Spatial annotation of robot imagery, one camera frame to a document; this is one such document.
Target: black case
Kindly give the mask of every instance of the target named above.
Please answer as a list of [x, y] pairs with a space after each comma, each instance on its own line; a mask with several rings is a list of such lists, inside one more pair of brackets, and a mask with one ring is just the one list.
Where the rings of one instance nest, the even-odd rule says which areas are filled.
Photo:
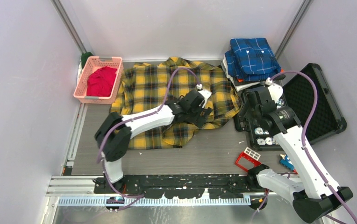
[[[318, 104], [306, 133], [306, 136], [312, 145], [333, 134], [343, 132], [347, 127], [347, 123], [338, 108], [326, 80], [324, 79], [320, 66], [315, 63], [309, 63], [301, 70], [301, 72], [305, 73], [313, 80], [318, 93]], [[283, 89], [284, 102], [295, 111], [301, 124], [304, 125], [314, 100], [311, 84], [304, 77], [296, 75], [283, 86]], [[242, 93], [241, 98], [244, 102], [246, 101], [244, 92]], [[261, 137], [265, 139], [270, 136], [256, 135], [254, 133], [256, 127], [254, 127], [251, 122], [247, 122], [245, 118], [240, 117], [239, 114], [234, 117], [234, 121], [237, 131], [246, 130], [249, 132], [250, 146], [253, 149], [281, 150], [279, 145], [259, 146], [257, 144], [257, 138]]]

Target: red and white plastic object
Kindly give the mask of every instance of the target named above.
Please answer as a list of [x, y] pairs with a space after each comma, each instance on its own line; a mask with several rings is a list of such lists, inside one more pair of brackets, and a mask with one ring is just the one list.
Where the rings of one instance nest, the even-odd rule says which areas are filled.
[[256, 153], [251, 148], [246, 147], [244, 152], [241, 152], [239, 157], [236, 159], [235, 165], [237, 165], [242, 170], [248, 172], [248, 169], [246, 169], [245, 167], [243, 167], [242, 165], [239, 164], [240, 159], [241, 158], [247, 159], [249, 162], [254, 164], [254, 166], [252, 167], [252, 168], [254, 168], [254, 167], [258, 167], [259, 165], [261, 165], [261, 163], [258, 161], [258, 159], [260, 159], [260, 156], [261, 155], [259, 153]]

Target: plaid shirt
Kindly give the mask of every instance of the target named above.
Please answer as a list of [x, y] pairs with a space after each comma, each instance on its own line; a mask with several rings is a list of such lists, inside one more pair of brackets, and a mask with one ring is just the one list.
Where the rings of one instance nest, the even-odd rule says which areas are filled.
[[227, 72], [230, 76], [244, 79], [245, 82], [258, 82], [265, 81], [267, 78], [272, 77], [276, 73], [261, 74], [261, 75], [243, 75], [240, 70], [238, 61], [236, 60], [233, 50], [229, 50], [225, 53], [225, 59], [227, 60]]
[[280, 72], [281, 67], [265, 38], [231, 39], [229, 43], [243, 74]]
[[[227, 123], [240, 109], [239, 97], [233, 91], [222, 69], [203, 62], [192, 62], [171, 57], [159, 66], [137, 63], [126, 69], [111, 111], [120, 115], [143, 112], [160, 105], [172, 72], [178, 67], [190, 68], [200, 77], [203, 88], [212, 96], [205, 108], [212, 112], [202, 129], [214, 129]], [[169, 99], [178, 99], [195, 89], [196, 80], [186, 70], [175, 75], [169, 90]], [[140, 133], [130, 140], [129, 149], [174, 148], [185, 145], [198, 131], [198, 127], [187, 123], [161, 126]]]

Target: cable connector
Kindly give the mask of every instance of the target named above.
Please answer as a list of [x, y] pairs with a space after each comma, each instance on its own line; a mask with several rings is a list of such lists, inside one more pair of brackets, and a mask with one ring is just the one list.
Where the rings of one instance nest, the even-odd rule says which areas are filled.
[[265, 81], [265, 84], [266, 85], [272, 85], [273, 82], [272, 82], [271, 78], [267, 78], [266, 81]]

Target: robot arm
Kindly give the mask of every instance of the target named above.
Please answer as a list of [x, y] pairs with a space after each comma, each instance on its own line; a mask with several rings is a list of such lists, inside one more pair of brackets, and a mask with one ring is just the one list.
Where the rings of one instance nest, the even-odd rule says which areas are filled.
[[152, 128], [173, 123], [187, 122], [202, 127], [211, 112], [211, 108], [204, 110], [211, 95], [206, 89], [192, 90], [177, 101], [167, 101], [162, 107], [159, 105], [147, 111], [123, 116], [116, 112], [110, 113], [95, 134], [98, 147], [113, 126], [127, 121], [108, 137], [101, 153], [110, 182], [115, 183], [123, 177], [122, 157], [128, 149], [130, 139]]
[[[246, 117], [255, 125], [268, 130], [290, 157], [302, 183], [296, 183], [276, 174], [266, 165], [254, 167], [248, 171], [248, 184], [252, 188], [266, 188], [288, 200], [297, 214], [308, 223], [325, 216], [341, 204], [320, 178], [302, 147], [302, 126], [295, 112], [288, 106], [277, 108], [275, 100], [281, 97], [279, 85], [257, 87], [246, 92], [249, 109]], [[346, 202], [353, 197], [348, 187], [340, 187], [327, 172], [305, 138], [309, 154], [317, 167], [325, 174], [329, 185]]]

